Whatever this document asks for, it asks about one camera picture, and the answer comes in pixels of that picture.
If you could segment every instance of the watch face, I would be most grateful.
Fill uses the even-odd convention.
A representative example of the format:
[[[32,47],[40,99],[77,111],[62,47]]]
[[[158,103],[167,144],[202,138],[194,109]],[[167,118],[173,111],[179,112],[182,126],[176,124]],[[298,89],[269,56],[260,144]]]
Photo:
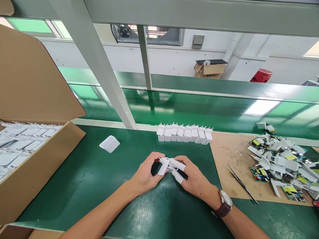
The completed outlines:
[[[228,205],[228,206],[233,206],[233,201],[231,200],[231,198],[227,195],[227,193],[225,193],[223,190],[220,190],[220,194],[221,196],[224,198],[224,202]]]

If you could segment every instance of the forearm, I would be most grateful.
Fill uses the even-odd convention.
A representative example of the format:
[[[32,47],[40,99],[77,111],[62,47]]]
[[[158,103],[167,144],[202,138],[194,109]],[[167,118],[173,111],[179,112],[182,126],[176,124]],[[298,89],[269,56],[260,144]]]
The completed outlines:
[[[115,217],[136,197],[137,194],[125,182],[59,239],[100,239]]]
[[[222,203],[218,188],[214,185],[211,185],[202,199],[214,210],[219,209]],[[235,206],[222,220],[236,239],[269,239],[256,224]]]
[[[249,217],[235,206],[222,220],[236,239],[269,239]]]

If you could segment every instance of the open cardboard box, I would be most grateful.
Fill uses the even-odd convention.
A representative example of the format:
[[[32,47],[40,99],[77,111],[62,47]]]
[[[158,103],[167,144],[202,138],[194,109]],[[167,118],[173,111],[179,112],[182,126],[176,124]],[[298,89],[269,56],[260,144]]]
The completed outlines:
[[[82,108],[36,38],[0,25],[0,120],[62,124],[0,183],[0,225],[14,222],[85,136]]]
[[[0,239],[58,239],[63,233],[61,231],[32,229],[12,225],[0,227]]]
[[[210,60],[210,65],[203,65],[205,60],[197,60],[194,66],[195,77],[219,79],[224,73],[227,62],[224,60]]]

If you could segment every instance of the red chair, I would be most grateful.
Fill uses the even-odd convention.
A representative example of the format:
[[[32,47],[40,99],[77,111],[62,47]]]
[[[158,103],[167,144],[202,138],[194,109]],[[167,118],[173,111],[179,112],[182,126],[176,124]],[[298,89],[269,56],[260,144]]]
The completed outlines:
[[[257,71],[254,77],[250,80],[250,82],[266,83],[270,79],[271,75],[271,71],[259,69],[259,71]]]

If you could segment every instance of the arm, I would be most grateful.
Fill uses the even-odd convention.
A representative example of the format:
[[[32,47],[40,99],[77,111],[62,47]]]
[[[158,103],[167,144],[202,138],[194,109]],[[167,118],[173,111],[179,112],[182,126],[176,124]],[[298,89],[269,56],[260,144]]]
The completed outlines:
[[[174,159],[184,164],[184,166],[181,166],[177,163],[175,166],[179,169],[184,168],[184,172],[188,175],[188,179],[184,179],[177,171],[172,172],[182,187],[189,193],[202,199],[213,210],[219,209],[222,204],[218,193],[219,189],[207,180],[189,158],[177,156]],[[269,239],[256,224],[235,206],[222,220],[236,239]]]
[[[152,176],[151,167],[164,154],[152,152],[140,165],[132,179],[125,182],[110,197],[86,214],[59,239],[100,239],[115,217],[137,196],[154,188],[164,177]]]

